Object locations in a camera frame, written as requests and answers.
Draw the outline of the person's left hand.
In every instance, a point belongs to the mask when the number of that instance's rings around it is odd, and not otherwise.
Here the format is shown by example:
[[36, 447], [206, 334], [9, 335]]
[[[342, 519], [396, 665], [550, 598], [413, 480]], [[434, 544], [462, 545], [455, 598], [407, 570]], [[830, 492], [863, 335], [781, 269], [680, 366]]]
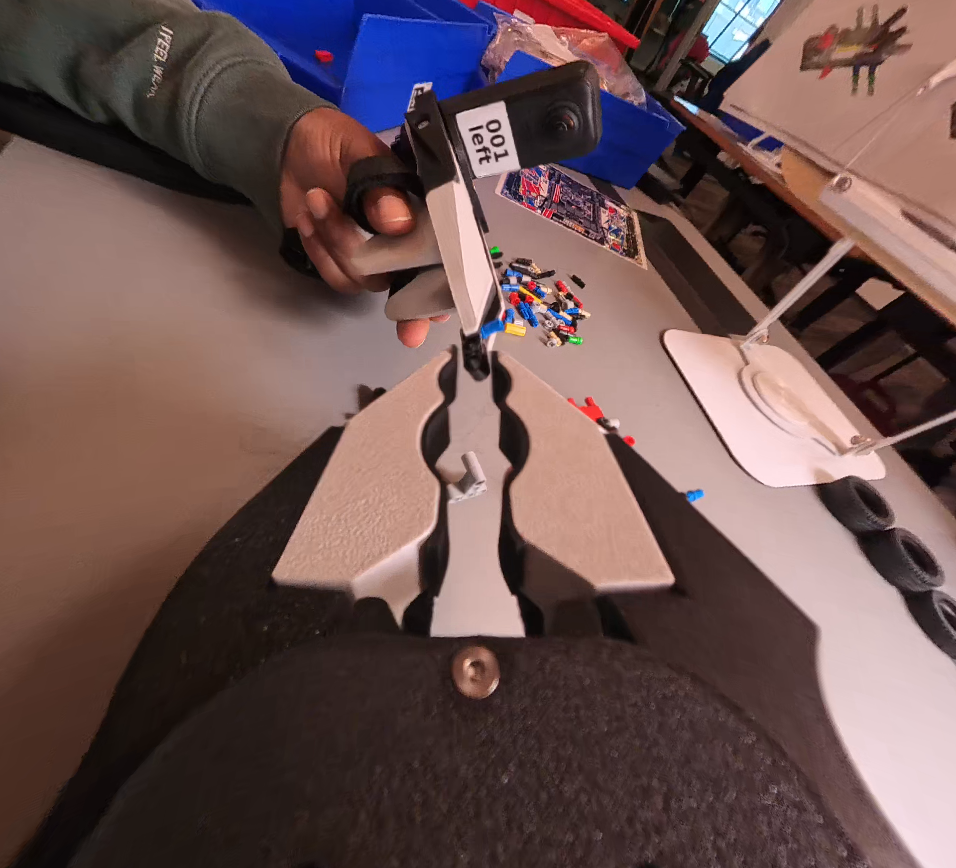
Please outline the person's left hand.
[[387, 275], [361, 276], [353, 267], [364, 239], [342, 211], [350, 169], [368, 157], [391, 157], [379, 137], [336, 108], [307, 112], [295, 122], [283, 156], [279, 201], [283, 225], [295, 229], [304, 253], [331, 288], [344, 293], [388, 289]]

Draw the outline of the small blue bin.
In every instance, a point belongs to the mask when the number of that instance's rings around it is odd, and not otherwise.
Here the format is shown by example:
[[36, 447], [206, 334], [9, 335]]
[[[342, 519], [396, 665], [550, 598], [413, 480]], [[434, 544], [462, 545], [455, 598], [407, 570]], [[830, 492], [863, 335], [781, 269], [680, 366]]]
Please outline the small blue bin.
[[[476, 12], [487, 20], [492, 36], [496, 31], [495, 14], [507, 13], [482, 2], [477, 5]], [[481, 73], [487, 84], [495, 85], [546, 68], [551, 66], [520, 51], [508, 61], [496, 83], [489, 83], [483, 70]], [[649, 92], [644, 91], [646, 105], [636, 107], [601, 89], [602, 136], [596, 149], [586, 156], [564, 158], [558, 163], [621, 188], [636, 185], [684, 130], [684, 126], [673, 115], [663, 109]]]

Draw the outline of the person's left forearm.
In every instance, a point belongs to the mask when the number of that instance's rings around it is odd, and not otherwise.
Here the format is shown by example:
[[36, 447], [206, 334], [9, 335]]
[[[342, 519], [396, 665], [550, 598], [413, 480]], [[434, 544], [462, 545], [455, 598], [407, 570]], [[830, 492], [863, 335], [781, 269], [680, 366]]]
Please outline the person's left forearm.
[[233, 17], [191, 0], [2, 0], [2, 82], [120, 126], [285, 228], [294, 125], [324, 107]]

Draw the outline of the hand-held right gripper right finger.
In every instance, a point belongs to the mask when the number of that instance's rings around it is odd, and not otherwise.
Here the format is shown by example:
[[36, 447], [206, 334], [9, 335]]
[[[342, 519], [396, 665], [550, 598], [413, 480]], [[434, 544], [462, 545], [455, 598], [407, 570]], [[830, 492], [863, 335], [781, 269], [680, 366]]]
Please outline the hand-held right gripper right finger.
[[666, 592], [676, 577], [625, 477], [633, 456], [515, 358], [491, 354], [504, 482], [498, 557], [526, 633], [605, 599]]

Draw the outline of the printed sticker sheet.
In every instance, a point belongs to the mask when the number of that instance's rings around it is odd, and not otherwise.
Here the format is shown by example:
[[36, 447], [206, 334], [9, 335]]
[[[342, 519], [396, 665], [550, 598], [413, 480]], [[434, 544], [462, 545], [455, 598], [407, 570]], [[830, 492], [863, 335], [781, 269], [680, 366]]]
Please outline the printed sticker sheet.
[[641, 268], [648, 267], [637, 212], [551, 164], [502, 175], [496, 193]]

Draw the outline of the wooden side desk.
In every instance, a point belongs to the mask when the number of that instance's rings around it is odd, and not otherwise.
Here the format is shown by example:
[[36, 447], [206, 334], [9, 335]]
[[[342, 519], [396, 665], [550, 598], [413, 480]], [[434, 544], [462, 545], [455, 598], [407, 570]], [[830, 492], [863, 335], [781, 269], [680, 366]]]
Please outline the wooden side desk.
[[865, 255], [871, 262], [887, 270], [903, 288], [949, 323], [955, 322], [954, 284], [930, 282], [917, 271], [912, 256], [891, 251], [887, 231], [862, 229], [853, 225], [824, 202], [823, 195], [835, 178], [833, 174], [788, 146], [781, 150], [779, 165], [771, 167], [767, 156], [757, 155], [715, 116], [700, 111], [679, 97], [664, 96], [662, 102], [687, 125], [688, 132], [695, 132], [716, 144], [721, 153], [734, 160], [744, 173], [761, 181], [778, 200], [788, 205], [828, 240], [836, 243], [852, 241], [851, 251]]

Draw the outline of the pile of loose lego pieces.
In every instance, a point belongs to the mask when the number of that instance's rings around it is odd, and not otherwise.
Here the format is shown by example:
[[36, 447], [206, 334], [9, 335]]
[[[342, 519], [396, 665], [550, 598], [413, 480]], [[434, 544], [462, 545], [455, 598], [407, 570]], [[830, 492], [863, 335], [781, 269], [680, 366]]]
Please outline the pile of loose lego pieces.
[[489, 341], [497, 335], [526, 337], [538, 331], [538, 339], [548, 348], [581, 346], [582, 322], [590, 318], [578, 291], [584, 288], [576, 276], [576, 289], [556, 277], [556, 271], [543, 269], [530, 258], [507, 259], [504, 251], [489, 250], [492, 270], [497, 275], [503, 303], [491, 322], [483, 324], [480, 335]]

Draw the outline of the window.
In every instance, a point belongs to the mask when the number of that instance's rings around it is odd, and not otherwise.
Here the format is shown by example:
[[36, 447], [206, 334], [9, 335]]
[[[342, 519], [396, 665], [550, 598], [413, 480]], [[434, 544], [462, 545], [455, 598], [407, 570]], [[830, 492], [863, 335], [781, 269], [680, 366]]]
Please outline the window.
[[709, 58], [726, 65], [746, 51], [751, 39], [776, 11], [782, 0], [720, 0], [702, 34]]

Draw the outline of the clear plastic bag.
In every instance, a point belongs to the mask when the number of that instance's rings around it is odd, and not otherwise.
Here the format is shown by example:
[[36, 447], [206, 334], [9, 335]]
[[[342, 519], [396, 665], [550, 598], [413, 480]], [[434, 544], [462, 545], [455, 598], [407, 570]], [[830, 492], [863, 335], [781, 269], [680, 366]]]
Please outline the clear plastic bag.
[[489, 83], [496, 83], [518, 52], [556, 67], [587, 61], [597, 70], [601, 88], [636, 107], [646, 105], [646, 93], [614, 40], [606, 32], [534, 23], [507, 13], [494, 16], [496, 31], [481, 59]]

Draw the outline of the grey lego connector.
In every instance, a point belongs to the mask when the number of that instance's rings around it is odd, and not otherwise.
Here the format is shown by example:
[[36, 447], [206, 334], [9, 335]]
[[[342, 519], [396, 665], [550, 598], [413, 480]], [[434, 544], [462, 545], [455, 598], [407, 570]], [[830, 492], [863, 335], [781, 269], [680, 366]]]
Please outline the grey lego connector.
[[445, 470], [437, 471], [449, 504], [469, 501], [487, 492], [486, 476], [475, 451], [463, 453], [461, 462], [463, 472], [456, 479]]

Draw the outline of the black lego frame assembly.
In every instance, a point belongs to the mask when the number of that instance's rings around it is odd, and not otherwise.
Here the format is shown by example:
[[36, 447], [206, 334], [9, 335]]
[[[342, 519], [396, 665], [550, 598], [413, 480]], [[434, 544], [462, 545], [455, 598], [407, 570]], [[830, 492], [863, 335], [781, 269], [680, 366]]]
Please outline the black lego frame assembly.
[[591, 396], [587, 396], [582, 404], [577, 403], [573, 397], [568, 397], [567, 400], [571, 406], [580, 410], [589, 420], [599, 426], [605, 434], [620, 437], [631, 449], [635, 448], [635, 438], [627, 433], [623, 433], [620, 430], [620, 421], [616, 418], [608, 417]]

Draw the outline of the white instruction booklet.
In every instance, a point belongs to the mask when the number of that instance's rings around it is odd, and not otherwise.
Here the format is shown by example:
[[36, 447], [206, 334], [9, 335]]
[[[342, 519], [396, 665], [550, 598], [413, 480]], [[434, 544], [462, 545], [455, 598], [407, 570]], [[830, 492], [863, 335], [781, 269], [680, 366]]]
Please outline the white instruction booklet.
[[807, 0], [725, 95], [842, 232], [954, 320], [955, 0]]

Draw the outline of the black rubber tire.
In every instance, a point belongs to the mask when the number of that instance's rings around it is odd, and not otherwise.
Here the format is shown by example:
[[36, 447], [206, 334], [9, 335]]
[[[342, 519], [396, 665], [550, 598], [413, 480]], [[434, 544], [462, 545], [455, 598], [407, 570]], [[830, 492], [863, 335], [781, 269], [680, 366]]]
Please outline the black rubber tire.
[[862, 534], [860, 548], [886, 582], [905, 595], [943, 586], [945, 573], [926, 544], [908, 529], [891, 527]]
[[817, 484], [815, 492], [830, 515], [855, 535], [886, 531], [896, 525], [891, 506], [867, 480], [844, 477]]
[[923, 633], [955, 660], [955, 600], [940, 589], [903, 595], [904, 603]]

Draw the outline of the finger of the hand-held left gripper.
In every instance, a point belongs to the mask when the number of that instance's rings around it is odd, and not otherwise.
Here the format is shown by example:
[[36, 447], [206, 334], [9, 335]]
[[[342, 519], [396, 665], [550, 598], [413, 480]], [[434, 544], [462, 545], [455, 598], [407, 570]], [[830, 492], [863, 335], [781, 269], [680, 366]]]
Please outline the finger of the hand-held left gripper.
[[427, 194], [426, 205], [442, 258], [445, 282], [436, 268], [424, 274], [427, 316], [456, 312], [467, 338], [492, 347], [503, 331], [504, 296], [493, 268], [484, 233], [462, 178]]

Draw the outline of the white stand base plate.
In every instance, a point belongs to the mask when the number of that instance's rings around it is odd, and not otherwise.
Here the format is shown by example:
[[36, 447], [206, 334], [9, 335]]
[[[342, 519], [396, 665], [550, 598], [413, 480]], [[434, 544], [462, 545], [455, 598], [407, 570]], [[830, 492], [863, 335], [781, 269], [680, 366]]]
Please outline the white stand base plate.
[[860, 431], [788, 351], [678, 329], [662, 342], [729, 454], [759, 483], [787, 489], [885, 478], [878, 454], [851, 452]]

